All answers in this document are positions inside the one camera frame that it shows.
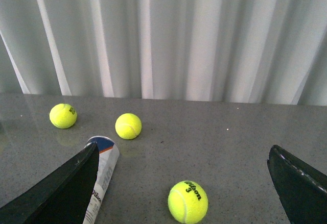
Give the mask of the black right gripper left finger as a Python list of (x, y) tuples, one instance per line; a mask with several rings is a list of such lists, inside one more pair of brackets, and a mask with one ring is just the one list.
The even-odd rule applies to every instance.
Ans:
[(82, 223), (99, 164), (91, 143), (28, 191), (1, 207), (1, 223)]

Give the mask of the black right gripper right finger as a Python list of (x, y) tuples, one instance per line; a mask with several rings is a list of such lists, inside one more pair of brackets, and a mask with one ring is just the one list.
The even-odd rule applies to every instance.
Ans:
[(326, 175), (278, 145), (267, 166), (290, 223), (326, 223)]

